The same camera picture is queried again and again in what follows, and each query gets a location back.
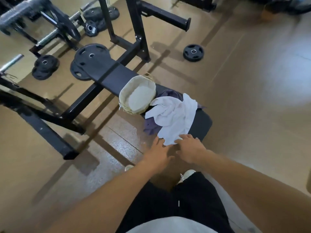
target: white shoe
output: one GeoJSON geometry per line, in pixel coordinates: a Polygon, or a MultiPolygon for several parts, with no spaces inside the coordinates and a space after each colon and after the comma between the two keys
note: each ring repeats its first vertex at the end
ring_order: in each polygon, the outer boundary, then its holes
{"type": "Polygon", "coordinates": [[[190,169],[190,170],[186,171],[183,175],[180,174],[181,179],[177,184],[182,183],[184,180],[186,180],[189,176],[191,176],[195,172],[196,172],[195,170],[190,169]]]}
{"type": "Polygon", "coordinates": [[[125,167],[125,171],[128,171],[128,170],[130,170],[132,167],[134,167],[133,165],[127,165],[126,167],[125,167]]]}

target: crumpled white shirt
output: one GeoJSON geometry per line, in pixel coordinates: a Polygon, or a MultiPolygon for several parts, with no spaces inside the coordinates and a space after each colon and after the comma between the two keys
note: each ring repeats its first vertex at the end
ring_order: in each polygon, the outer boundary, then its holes
{"type": "Polygon", "coordinates": [[[158,133],[159,138],[164,138],[164,145],[176,144],[174,141],[181,139],[179,135],[188,134],[197,110],[197,102],[183,94],[184,100],[164,96],[155,98],[150,105],[154,106],[146,112],[145,119],[154,117],[155,123],[162,126],[158,133]]]}

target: person's right hand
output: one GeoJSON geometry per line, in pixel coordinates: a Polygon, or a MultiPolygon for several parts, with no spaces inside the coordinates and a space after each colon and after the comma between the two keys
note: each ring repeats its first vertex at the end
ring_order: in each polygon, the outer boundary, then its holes
{"type": "Polygon", "coordinates": [[[198,138],[194,139],[190,134],[180,135],[180,137],[182,140],[175,141],[180,145],[180,150],[176,153],[187,163],[196,163],[198,158],[206,152],[206,148],[198,138]]]}

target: bench press rack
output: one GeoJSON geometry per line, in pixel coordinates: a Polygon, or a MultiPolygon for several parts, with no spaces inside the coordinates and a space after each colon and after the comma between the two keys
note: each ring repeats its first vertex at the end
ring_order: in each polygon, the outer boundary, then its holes
{"type": "MultiPolygon", "coordinates": [[[[97,64],[95,67],[96,71],[92,70],[92,72],[87,72],[90,78],[94,80],[94,83],[67,110],[65,110],[61,115],[57,113],[51,114],[47,111],[41,111],[32,108],[31,106],[25,104],[17,96],[0,91],[0,104],[17,112],[50,145],[52,145],[63,156],[65,160],[74,159],[79,153],[54,130],[52,130],[43,120],[52,122],[56,125],[62,126],[80,134],[85,133],[85,129],[82,128],[79,124],[76,124],[74,119],[103,89],[107,89],[114,95],[119,96],[121,89],[126,85],[126,83],[131,78],[138,75],[137,73],[126,67],[126,65],[136,55],[145,62],[150,61],[149,50],[141,15],[147,17],[155,16],[185,31],[187,31],[190,26],[191,19],[186,20],[141,0],[126,0],[136,37],[136,42],[130,43],[114,33],[106,1],[99,0],[99,3],[104,14],[111,42],[123,47],[124,49],[126,49],[126,51],[116,61],[113,59],[109,59],[107,61],[105,60],[105,62],[102,62],[105,67],[97,64]]],[[[5,75],[5,70],[9,66],[13,65],[15,62],[16,61],[14,60],[9,62],[5,66],[4,70],[0,71],[0,73],[2,75],[5,75]]],[[[167,88],[164,86],[158,84],[156,85],[157,94],[161,93],[166,89],[167,88]]],[[[47,101],[47,99],[42,98],[39,95],[28,93],[29,91],[24,90],[25,89],[19,89],[18,92],[37,101],[40,101],[43,104],[47,101]]],[[[53,106],[50,106],[50,108],[48,109],[53,112],[53,109],[55,108],[53,108],[53,106]]],[[[210,119],[210,117],[203,110],[198,109],[196,111],[196,115],[189,134],[192,134],[193,137],[198,137],[200,140],[203,140],[211,126],[212,120],[210,119]]]]}

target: purple cloth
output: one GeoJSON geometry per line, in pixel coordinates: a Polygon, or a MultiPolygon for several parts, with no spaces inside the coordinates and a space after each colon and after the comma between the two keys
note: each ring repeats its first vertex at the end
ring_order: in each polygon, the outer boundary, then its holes
{"type": "MultiPolygon", "coordinates": [[[[158,97],[162,97],[162,96],[171,96],[177,99],[180,99],[181,101],[184,100],[183,95],[180,92],[177,92],[173,89],[167,89],[164,92],[162,92],[161,94],[159,94],[157,96],[158,97]]],[[[197,104],[197,108],[198,109],[202,109],[203,107],[199,104],[197,104]]],[[[161,130],[161,126],[157,125],[155,123],[155,119],[154,117],[151,117],[149,119],[145,119],[145,129],[144,132],[147,133],[149,136],[153,135],[153,134],[157,134],[160,130],[161,130]]]]}

